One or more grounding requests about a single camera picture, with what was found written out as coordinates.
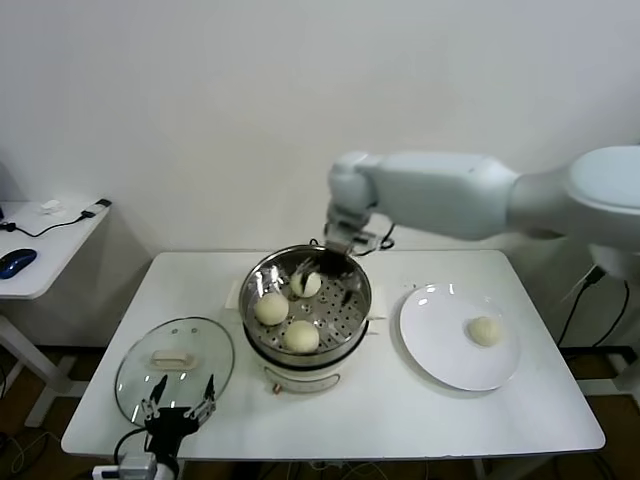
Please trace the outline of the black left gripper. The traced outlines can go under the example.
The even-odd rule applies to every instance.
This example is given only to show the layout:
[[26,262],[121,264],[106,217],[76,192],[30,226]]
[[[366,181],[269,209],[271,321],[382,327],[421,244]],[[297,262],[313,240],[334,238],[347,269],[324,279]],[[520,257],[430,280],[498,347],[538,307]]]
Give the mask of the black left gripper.
[[216,410],[215,377],[211,375],[202,400],[194,407],[159,409],[159,402],[167,385],[168,376],[163,375],[153,387],[148,398],[141,401],[145,429],[151,440],[147,450],[156,456],[176,456],[185,437],[197,432],[196,419],[208,419]]

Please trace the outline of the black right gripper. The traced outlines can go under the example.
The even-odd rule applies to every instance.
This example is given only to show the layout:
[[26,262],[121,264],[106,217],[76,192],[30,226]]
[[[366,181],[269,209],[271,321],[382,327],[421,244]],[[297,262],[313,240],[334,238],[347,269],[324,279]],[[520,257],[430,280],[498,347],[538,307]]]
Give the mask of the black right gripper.
[[319,290],[322,277],[318,269],[325,276],[341,276],[340,281],[344,287],[341,306],[345,307],[361,288],[359,276],[352,275],[355,266],[350,256],[325,249],[319,254],[319,264],[317,260],[309,257],[297,267],[294,273],[294,285],[298,290]]

